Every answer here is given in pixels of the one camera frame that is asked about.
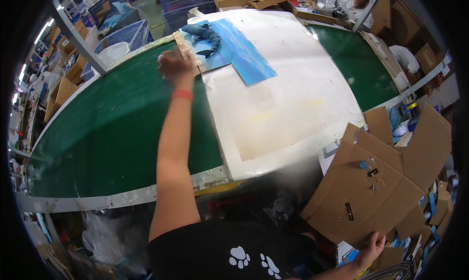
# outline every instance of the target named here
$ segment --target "black t-shirt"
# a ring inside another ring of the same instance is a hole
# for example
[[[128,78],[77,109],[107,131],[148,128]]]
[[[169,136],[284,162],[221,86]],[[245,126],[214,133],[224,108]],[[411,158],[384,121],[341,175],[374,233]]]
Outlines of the black t-shirt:
[[[314,244],[301,237],[300,245]],[[260,223],[213,218],[162,234],[148,254],[155,279],[298,278],[287,264],[288,241]]]

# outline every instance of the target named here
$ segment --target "red wristband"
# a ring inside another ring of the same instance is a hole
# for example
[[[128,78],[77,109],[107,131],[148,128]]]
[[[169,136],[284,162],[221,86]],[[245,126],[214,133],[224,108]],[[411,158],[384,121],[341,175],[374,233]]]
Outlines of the red wristband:
[[[172,99],[174,98],[186,98],[190,101],[194,101],[194,94],[189,91],[178,90],[174,91],[173,95],[171,96]]]

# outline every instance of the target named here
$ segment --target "hand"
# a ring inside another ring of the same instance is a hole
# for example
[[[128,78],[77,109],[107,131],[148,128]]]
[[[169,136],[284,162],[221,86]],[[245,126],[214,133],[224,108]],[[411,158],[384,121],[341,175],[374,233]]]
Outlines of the hand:
[[[384,244],[386,243],[386,236],[383,236],[377,242],[378,236],[379,233],[374,232],[370,238],[370,244],[368,245],[368,247],[361,250],[358,255],[356,255],[355,260],[353,261],[353,263],[356,263],[358,265],[361,271],[371,265],[384,249]]]
[[[172,83],[177,90],[192,91],[194,73],[192,61],[189,56],[185,60],[178,50],[170,50],[158,57],[160,67],[158,68],[165,79]]]

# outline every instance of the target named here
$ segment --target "worker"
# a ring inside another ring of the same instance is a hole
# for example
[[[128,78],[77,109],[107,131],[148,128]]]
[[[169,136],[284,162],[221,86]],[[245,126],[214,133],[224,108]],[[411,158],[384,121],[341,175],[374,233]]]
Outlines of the worker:
[[[29,79],[29,82],[28,84],[32,84],[34,82],[36,82],[38,80],[38,76],[36,75],[36,71],[34,71],[34,73],[30,76],[30,79]]]
[[[349,10],[349,15],[351,18],[356,22],[362,13],[364,12],[365,8],[368,6],[370,0],[344,0],[343,3]],[[362,29],[363,31],[370,31],[373,25],[373,16],[372,13],[368,14],[366,20],[363,23]]]
[[[420,79],[420,65],[415,56],[407,48],[399,45],[392,45],[389,50],[393,54],[399,66],[406,73],[410,84],[415,84]]]
[[[190,58],[164,52],[160,72],[174,88],[156,162],[158,199],[149,230],[148,255],[155,279],[297,279],[284,242],[260,222],[201,221],[188,168],[194,74]],[[370,236],[353,262],[311,279],[350,279],[383,251],[385,236]]]

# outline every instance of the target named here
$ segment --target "factory floor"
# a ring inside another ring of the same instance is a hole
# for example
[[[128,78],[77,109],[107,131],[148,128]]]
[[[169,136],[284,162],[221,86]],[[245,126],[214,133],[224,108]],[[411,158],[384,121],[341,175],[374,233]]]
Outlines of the factory floor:
[[[136,0],[130,4],[140,8],[148,16],[148,26],[154,40],[166,36],[161,4],[156,4],[156,0]]]

